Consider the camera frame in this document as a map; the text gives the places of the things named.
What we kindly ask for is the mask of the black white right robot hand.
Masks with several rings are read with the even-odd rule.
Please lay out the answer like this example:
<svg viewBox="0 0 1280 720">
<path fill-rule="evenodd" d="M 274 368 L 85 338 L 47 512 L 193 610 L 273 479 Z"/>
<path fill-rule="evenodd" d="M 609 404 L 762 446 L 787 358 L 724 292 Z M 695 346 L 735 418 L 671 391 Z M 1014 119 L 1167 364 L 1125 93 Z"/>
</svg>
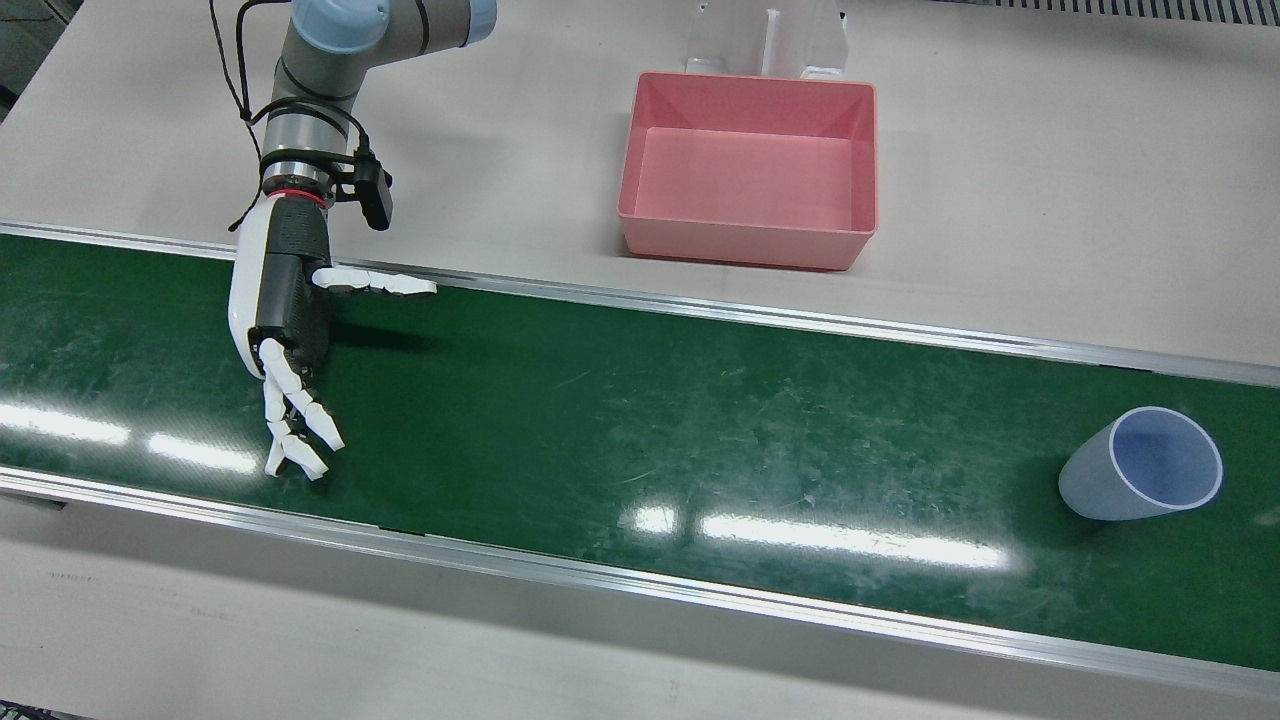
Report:
<svg viewBox="0 0 1280 720">
<path fill-rule="evenodd" d="M 270 477 L 291 462 L 317 480 L 328 465 L 312 441 L 330 451 L 346 445 L 311 384 L 330 342 L 333 295 L 361 292 L 425 296 L 436 284 L 334 264 L 326 209 L 311 193 L 276 191 L 250 209 L 237 231 L 227 320 L 241 360 L 262 388 Z"/>
</svg>

